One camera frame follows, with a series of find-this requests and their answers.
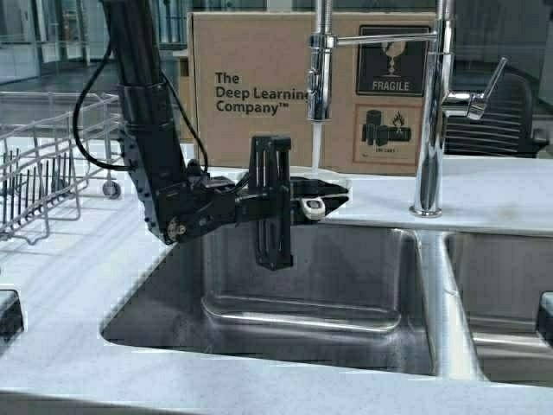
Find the running water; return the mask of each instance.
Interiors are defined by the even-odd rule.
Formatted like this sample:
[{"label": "running water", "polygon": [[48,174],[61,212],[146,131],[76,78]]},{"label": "running water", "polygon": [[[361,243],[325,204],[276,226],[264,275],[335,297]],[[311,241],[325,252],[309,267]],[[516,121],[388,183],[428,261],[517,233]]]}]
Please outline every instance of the running water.
[{"label": "running water", "polygon": [[321,162],[322,123],[313,123],[313,153],[311,158],[311,170],[317,173]]}]

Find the faucet handle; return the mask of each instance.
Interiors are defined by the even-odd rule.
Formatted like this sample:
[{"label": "faucet handle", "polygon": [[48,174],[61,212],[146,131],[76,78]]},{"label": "faucet handle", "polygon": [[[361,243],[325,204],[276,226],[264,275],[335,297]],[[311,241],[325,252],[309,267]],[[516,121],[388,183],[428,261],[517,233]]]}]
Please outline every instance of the faucet handle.
[{"label": "faucet handle", "polygon": [[499,78],[501,78],[507,62],[508,60],[505,57],[501,58],[484,92],[473,94],[471,102],[468,106],[468,118],[479,120],[484,116],[484,112],[486,112],[487,108],[487,103],[490,100],[495,87],[498,85]]}]

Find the double sink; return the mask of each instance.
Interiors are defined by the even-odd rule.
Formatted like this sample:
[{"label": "double sink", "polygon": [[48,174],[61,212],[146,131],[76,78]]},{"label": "double sink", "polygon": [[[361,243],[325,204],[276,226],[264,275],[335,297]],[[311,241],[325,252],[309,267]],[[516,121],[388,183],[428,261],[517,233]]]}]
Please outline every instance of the double sink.
[{"label": "double sink", "polygon": [[103,330],[116,344],[553,386],[535,331],[553,239],[294,227],[293,268],[255,263],[253,227],[176,246]]}]

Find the wine glass icon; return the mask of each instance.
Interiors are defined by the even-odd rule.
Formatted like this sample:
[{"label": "wine glass icon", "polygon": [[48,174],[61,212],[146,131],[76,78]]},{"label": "wine glass icon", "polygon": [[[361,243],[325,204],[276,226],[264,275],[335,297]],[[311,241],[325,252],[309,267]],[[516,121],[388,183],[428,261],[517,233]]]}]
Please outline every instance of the wine glass icon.
[{"label": "wine glass icon", "polygon": [[386,56],[390,58],[390,63],[388,65],[388,74],[384,76],[399,77],[399,75],[395,75],[396,58],[400,56],[403,52],[405,52],[405,46],[406,44],[404,41],[385,41],[384,43],[382,43],[382,50],[384,50]]}]

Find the black cable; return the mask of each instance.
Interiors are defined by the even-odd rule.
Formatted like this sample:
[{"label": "black cable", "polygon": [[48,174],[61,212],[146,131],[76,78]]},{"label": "black cable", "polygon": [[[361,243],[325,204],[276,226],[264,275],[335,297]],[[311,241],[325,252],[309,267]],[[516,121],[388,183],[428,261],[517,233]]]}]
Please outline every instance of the black cable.
[{"label": "black cable", "polygon": [[102,61],[92,74],[92,77],[86,82],[85,88],[80,93],[79,99],[77,99],[77,103],[75,104],[75,109],[73,110],[73,137],[75,139],[75,143],[77,144],[77,147],[79,148],[82,155],[85,157],[87,161],[94,164],[95,166],[100,167],[101,169],[106,170],[112,170],[112,171],[131,171],[131,167],[127,166],[115,166],[113,164],[104,163],[99,161],[97,158],[92,156],[88,151],[86,151],[85,146],[83,145],[80,136],[79,136],[79,115],[80,115],[80,108],[83,105],[83,102],[85,102],[86,95],[90,92],[92,89],[92,86],[94,85],[94,82],[96,82],[96,79],[99,77],[100,73],[104,70],[105,65],[107,65],[108,61],[110,60],[111,56],[111,41],[107,45],[107,49],[105,50],[104,57],[102,58]]},{"label": "black cable", "polygon": [[200,140],[200,136],[198,136],[198,132],[192,126],[192,123],[188,118],[187,112],[184,111],[184,107],[182,106],[182,102],[179,99],[179,94],[176,92],[175,87],[173,86],[173,84],[171,83],[171,81],[169,80],[169,78],[164,72],[162,72],[162,77],[165,79],[165,82],[167,82],[169,90],[171,91],[171,94],[173,95],[173,98],[175,99],[175,102],[179,107],[179,111],[181,112],[182,119],[184,119],[184,122],[187,125],[187,128],[190,130],[190,134],[192,134],[192,137],[194,137],[194,141],[198,144],[198,147],[200,148],[201,154],[204,157],[204,172],[207,173],[207,170],[209,168],[209,159],[207,157],[206,148],[204,147],[204,144]]}]

